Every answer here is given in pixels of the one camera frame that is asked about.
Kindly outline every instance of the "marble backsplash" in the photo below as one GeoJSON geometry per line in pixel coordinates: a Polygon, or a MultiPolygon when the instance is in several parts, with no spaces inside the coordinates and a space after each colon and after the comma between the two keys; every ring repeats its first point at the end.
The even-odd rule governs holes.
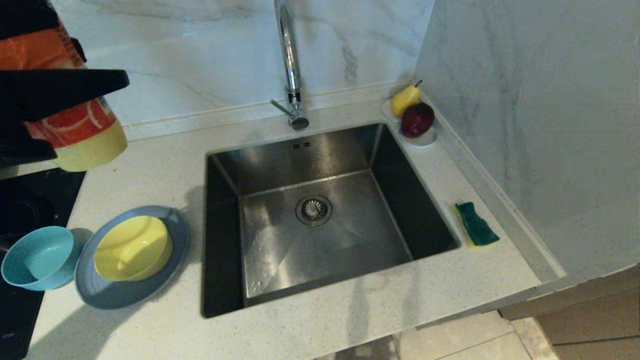
{"type": "Polygon", "coordinates": [[[568,273],[637,263],[635,0],[444,1],[422,89],[568,273]]]}
{"type": "MultiPolygon", "coordinates": [[[[409,79],[433,0],[290,0],[306,94],[409,79]]],[[[272,0],[52,0],[123,124],[284,98],[272,0]]]]}

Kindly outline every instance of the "light blue bowl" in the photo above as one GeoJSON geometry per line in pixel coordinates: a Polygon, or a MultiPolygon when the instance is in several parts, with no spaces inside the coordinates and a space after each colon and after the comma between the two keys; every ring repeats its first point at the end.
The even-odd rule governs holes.
{"type": "Polygon", "coordinates": [[[82,245],[64,227],[47,226],[31,231],[4,257],[2,277],[14,286],[44,291],[59,288],[74,278],[82,245]]]}

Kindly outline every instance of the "faucet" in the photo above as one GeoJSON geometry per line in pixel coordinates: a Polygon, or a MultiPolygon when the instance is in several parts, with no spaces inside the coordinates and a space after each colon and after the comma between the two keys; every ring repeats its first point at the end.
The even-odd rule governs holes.
{"type": "Polygon", "coordinates": [[[291,7],[288,0],[274,0],[274,5],[280,34],[280,45],[282,46],[282,59],[287,72],[287,85],[284,90],[291,105],[291,110],[286,109],[275,100],[271,100],[271,103],[289,116],[289,125],[294,130],[302,130],[309,126],[309,120],[307,120],[307,112],[302,104],[302,96],[300,95],[302,85],[300,68],[298,67],[296,39],[293,35],[291,7]]]}

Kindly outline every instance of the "plate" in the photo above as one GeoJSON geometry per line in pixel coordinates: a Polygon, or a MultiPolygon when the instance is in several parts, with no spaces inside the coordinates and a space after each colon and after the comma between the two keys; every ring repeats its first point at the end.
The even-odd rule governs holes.
{"type": "Polygon", "coordinates": [[[400,124],[402,122],[402,118],[395,116],[391,112],[391,100],[387,100],[384,104],[382,104],[380,111],[382,111],[382,115],[389,119],[389,121],[395,122],[397,124],[400,124]]]}
{"type": "Polygon", "coordinates": [[[426,133],[416,138],[408,138],[405,135],[402,135],[402,131],[398,132],[400,134],[400,139],[402,139],[402,142],[409,145],[410,147],[415,147],[418,149],[424,149],[425,147],[434,143],[438,138],[438,133],[436,132],[436,129],[433,128],[433,126],[431,126],[431,128],[429,128],[426,133]]]}
{"type": "Polygon", "coordinates": [[[97,309],[114,310],[143,302],[163,288],[184,261],[189,247],[189,229],[178,210],[166,206],[149,205],[131,209],[104,224],[89,240],[76,265],[76,289],[87,305],[97,309]],[[171,234],[173,252],[166,265],[152,277],[142,281],[110,281],[95,271],[93,257],[101,239],[120,222],[128,218],[148,215],[162,220],[171,234]]]}

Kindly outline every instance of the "black stovetop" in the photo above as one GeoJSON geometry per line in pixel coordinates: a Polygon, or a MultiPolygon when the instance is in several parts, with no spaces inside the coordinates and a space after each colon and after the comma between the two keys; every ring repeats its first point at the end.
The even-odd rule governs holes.
{"type": "MultiPolygon", "coordinates": [[[[67,225],[83,178],[57,168],[0,181],[0,263],[25,234],[67,225]]],[[[26,356],[43,296],[0,277],[0,359],[26,356]]]]}

